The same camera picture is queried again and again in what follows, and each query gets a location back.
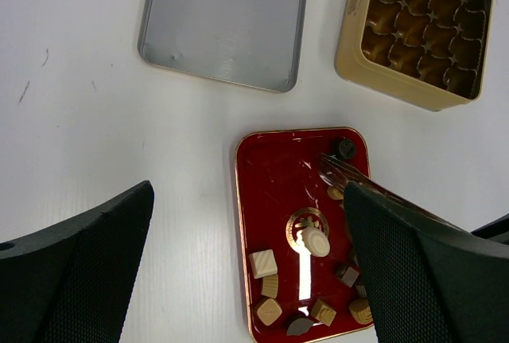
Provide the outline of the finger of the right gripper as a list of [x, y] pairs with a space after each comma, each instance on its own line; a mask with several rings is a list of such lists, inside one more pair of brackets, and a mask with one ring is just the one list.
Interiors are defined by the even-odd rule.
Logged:
[[509, 244], [509, 214], [472, 231], [472, 234], [500, 244]]

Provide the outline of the silver metal tongs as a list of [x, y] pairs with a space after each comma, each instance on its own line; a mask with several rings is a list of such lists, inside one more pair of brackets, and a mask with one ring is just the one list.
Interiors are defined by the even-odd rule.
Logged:
[[369, 234], [401, 239], [417, 233], [420, 226], [433, 232], [472, 234], [382, 187], [344, 160], [322, 154], [320, 164], [324, 180], [344, 195], [345, 217], [357, 240]]

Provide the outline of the white square chocolate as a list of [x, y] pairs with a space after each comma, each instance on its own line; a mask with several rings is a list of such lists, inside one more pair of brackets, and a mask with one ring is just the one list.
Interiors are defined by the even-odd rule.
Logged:
[[278, 265], [272, 249], [251, 253], [249, 260], [255, 279], [261, 279], [278, 273]]

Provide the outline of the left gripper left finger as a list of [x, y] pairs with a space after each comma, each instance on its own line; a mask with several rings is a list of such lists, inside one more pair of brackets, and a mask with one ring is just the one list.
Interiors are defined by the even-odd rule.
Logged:
[[3, 342], [117, 342], [153, 213], [143, 181], [1, 245]]

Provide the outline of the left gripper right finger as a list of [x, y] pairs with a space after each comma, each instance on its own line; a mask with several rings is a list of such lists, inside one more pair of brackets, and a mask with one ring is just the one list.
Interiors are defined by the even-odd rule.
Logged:
[[508, 340], [508, 244], [425, 226], [352, 239], [380, 342]]

